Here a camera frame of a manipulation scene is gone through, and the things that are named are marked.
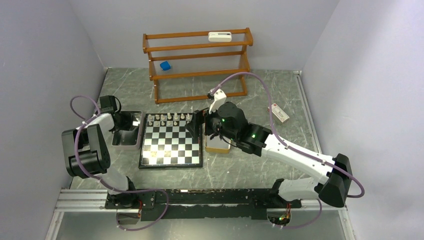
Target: red and white box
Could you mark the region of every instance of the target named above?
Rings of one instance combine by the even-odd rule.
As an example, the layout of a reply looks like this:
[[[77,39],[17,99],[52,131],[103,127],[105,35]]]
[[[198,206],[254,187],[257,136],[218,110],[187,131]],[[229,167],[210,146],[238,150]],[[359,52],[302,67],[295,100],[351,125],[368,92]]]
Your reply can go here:
[[[272,104],[272,115],[274,115],[274,119],[280,121],[282,124],[289,120],[289,115],[285,113],[281,107],[279,107],[276,103]]]

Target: blue cube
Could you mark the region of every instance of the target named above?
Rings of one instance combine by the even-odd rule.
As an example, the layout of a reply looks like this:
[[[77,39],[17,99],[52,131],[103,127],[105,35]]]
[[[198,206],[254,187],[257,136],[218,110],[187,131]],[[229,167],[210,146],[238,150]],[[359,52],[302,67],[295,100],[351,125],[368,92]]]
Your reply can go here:
[[[160,68],[162,68],[163,71],[168,71],[171,69],[171,65],[168,61],[164,61],[160,64]]]

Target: chessboard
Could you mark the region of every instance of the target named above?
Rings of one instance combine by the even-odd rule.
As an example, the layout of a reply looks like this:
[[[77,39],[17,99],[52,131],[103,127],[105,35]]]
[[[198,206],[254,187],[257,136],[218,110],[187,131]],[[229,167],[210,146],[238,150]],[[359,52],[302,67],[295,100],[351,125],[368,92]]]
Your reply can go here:
[[[192,113],[147,113],[138,168],[201,168],[202,138],[194,140],[185,128],[192,117]]]

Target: wooden shelf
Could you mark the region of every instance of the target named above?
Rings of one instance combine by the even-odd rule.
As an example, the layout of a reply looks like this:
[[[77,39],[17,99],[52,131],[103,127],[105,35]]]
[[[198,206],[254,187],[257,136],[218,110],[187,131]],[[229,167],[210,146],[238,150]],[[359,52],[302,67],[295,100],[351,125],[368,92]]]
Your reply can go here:
[[[209,42],[209,32],[231,32],[230,42]],[[249,28],[217,31],[194,31],[165,34],[143,34],[143,52],[160,52],[187,49],[252,46],[253,37]]]
[[[209,42],[209,32],[231,32],[231,42]],[[184,96],[160,99],[159,80],[234,74],[239,72],[249,72],[250,65],[247,58],[247,46],[253,45],[253,37],[249,28],[217,30],[217,31],[196,31],[179,32],[165,34],[144,34],[143,51],[149,59],[149,78],[154,82],[154,101],[160,103],[172,103],[182,101],[193,101],[207,99],[202,96]],[[237,51],[210,52],[198,54],[167,55],[168,51],[187,51],[192,49],[221,48],[221,47],[241,47]],[[152,56],[154,52],[161,52],[162,56]],[[160,64],[168,61],[172,68],[163,71]],[[239,76],[241,81],[241,92],[227,93],[228,97],[245,96],[248,94],[245,79]]]

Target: cable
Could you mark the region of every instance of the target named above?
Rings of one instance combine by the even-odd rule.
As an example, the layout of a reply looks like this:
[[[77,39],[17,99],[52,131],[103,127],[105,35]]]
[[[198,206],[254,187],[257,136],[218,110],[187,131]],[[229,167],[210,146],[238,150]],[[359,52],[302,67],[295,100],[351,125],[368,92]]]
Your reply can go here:
[[[214,95],[217,92],[217,90],[220,89],[226,81],[228,81],[231,78],[233,78],[235,76],[238,76],[238,75],[249,75],[249,76],[252,76],[252,77],[255,77],[256,79],[258,79],[260,81],[260,83],[262,84],[263,88],[265,89],[265,92],[266,92],[266,94],[268,96],[269,109],[272,109],[272,104],[273,103],[271,101],[271,94],[270,94],[270,90],[268,89],[268,86],[265,84],[264,80],[260,76],[254,74],[254,73],[251,73],[251,72],[245,72],[245,71],[243,71],[243,72],[237,72],[237,73],[234,73],[234,74],[228,76],[227,78],[225,78],[221,83],[219,83],[212,90],[211,94]],[[274,133],[274,136],[277,138],[277,140],[283,146],[287,147],[288,149],[290,149],[290,150],[292,150],[292,151],[294,151],[294,152],[296,152],[296,153],[298,153],[300,155],[303,155],[303,156],[305,156],[307,158],[313,159],[313,160],[315,160],[315,161],[317,161],[317,162],[319,162],[321,164],[325,164],[327,166],[330,166],[331,168],[336,169],[337,171],[341,172],[342,174],[344,174],[345,176],[347,176],[348,178],[350,178],[352,181],[354,181],[359,186],[359,188],[360,188],[360,194],[358,194],[358,195],[347,195],[348,198],[361,198],[362,196],[364,196],[364,194],[365,194],[364,186],[359,182],[358,179],[356,179],[349,172],[345,171],[344,169],[342,169],[342,168],[340,168],[340,167],[338,167],[338,166],[336,166],[336,165],[334,165],[332,163],[329,163],[327,161],[324,161],[324,160],[322,160],[322,159],[320,159],[320,158],[318,158],[316,156],[310,155],[310,154],[308,154],[306,152],[303,152],[303,151],[301,151],[299,149],[296,149],[296,148],[294,148],[292,146],[287,146],[287,143],[284,142],[280,138],[280,136],[278,135],[278,132],[277,132],[276,128],[274,127],[274,123],[273,123],[273,112],[272,111],[269,111],[269,121],[270,121],[272,132]]]
[[[219,135],[220,137],[221,137],[221,139],[226,143],[226,144],[229,144],[229,145],[231,145],[231,146],[233,146],[233,147],[235,147],[235,148],[237,148],[237,146],[236,145],[234,145],[234,144],[231,144],[231,143],[229,143],[229,142],[227,142],[227,140],[225,140],[225,138],[220,134]]]
[[[319,219],[321,214],[323,213],[323,204],[321,203],[321,200],[319,198],[317,198],[316,200],[318,200],[319,211],[318,211],[318,214],[312,220],[305,222],[305,223],[302,223],[300,225],[296,225],[296,226],[282,226],[282,228],[283,229],[300,229],[300,228],[306,227],[306,226],[314,223],[317,219]]]
[[[121,101],[119,101],[119,99],[116,97],[116,96],[113,96],[117,101],[118,101],[118,103],[119,103],[119,109],[118,110],[116,110],[115,111],[115,113],[120,113],[121,112],[121,110],[122,110],[122,104],[121,104]]]
[[[83,116],[81,116],[77,111],[75,111],[74,106],[72,105],[72,103],[74,102],[74,100],[77,99],[77,98],[84,98],[84,99],[90,100],[94,104],[94,106],[95,106],[95,110],[97,111],[96,112],[96,115],[98,116],[100,114],[100,108],[97,105],[97,102],[96,101],[94,101],[91,97],[88,97],[88,96],[77,95],[77,96],[74,96],[73,98],[70,99],[69,106],[70,106],[70,109],[72,110],[72,112],[75,115],[77,115],[80,119],[85,120],[86,118],[83,117]]]
[[[150,227],[150,226],[152,226],[152,225],[154,225],[155,223],[157,223],[164,215],[165,215],[165,213],[167,212],[167,210],[168,210],[168,206],[169,206],[169,203],[170,203],[170,198],[169,198],[169,196],[168,196],[168,193],[166,192],[166,191],[164,191],[163,189],[157,189],[157,188],[152,188],[152,189],[143,189],[143,190],[132,190],[132,191],[128,191],[128,190],[121,190],[121,189],[116,189],[116,188],[114,188],[114,187],[112,187],[112,186],[110,186],[109,184],[107,184],[105,181],[103,181],[103,179],[101,178],[101,177],[98,177],[98,176],[95,176],[95,175],[93,175],[93,174],[91,174],[91,173],[89,173],[88,171],[87,171],[87,169],[84,167],[84,165],[81,163],[81,159],[80,159],[80,153],[78,152],[78,142],[79,142],[79,139],[80,139],[80,135],[81,135],[81,131],[82,131],[82,129],[84,129],[89,123],[91,123],[94,119],[96,119],[99,115],[100,115],[100,108],[99,108],[99,106],[97,105],[97,102],[96,101],[94,101],[91,97],[89,97],[89,96],[83,96],[83,95],[78,95],[78,96],[74,96],[71,100],[70,100],[70,106],[71,106],[71,109],[72,109],[72,111],[77,115],[77,116],[79,116],[80,118],[82,117],[81,115],[79,115],[75,110],[74,110],[74,108],[72,107],[72,103],[73,103],[73,101],[75,100],[75,99],[77,99],[77,98],[85,98],[85,99],[88,99],[88,100],[90,100],[93,104],[94,104],[94,106],[95,106],[95,109],[96,109],[96,114],[94,114],[90,119],[88,119],[87,121],[83,121],[82,122],[82,125],[81,125],[81,127],[80,128],[78,128],[78,130],[76,131],[76,135],[75,135],[75,144],[74,144],[74,146],[73,146],[73,150],[75,151],[75,159],[76,159],[76,162],[78,163],[78,166],[79,166],[79,168],[81,169],[81,171],[86,175],[86,176],[88,176],[88,177],[90,177],[90,178],[93,178],[93,179],[97,179],[98,180],[98,182],[99,183],[101,183],[105,188],[107,188],[107,189],[109,189],[109,190],[112,190],[112,191],[115,191],[115,192],[118,192],[118,193],[123,193],[123,194],[138,194],[138,193],[148,193],[148,192],[156,192],[156,191],[158,191],[158,192],[162,192],[163,194],[165,194],[165,196],[166,196],[166,205],[165,205],[165,209],[163,210],[163,212],[162,212],[162,214],[155,220],[155,221],[153,221],[153,222],[151,222],[151,223],[149,223],[149,224],[147,224],[146,226],[142,226],[142,227],[139,227],[139,228],[125,228],[125,227],[123,227],[123,226],[121,226],[121,225],[119,225],[119,221],[118,221],[118,215],[116,215],[116,222],[117,222],[117,227],[118,228],[120,228],[120,229],[122,229],[122,230],[124,230],[124,231],[131,231],[131,232],[133,232],[133,231],[139,231],[139,230],[143,230],[143,229],[146,229],[146,228],[148,228],[148,227]]]

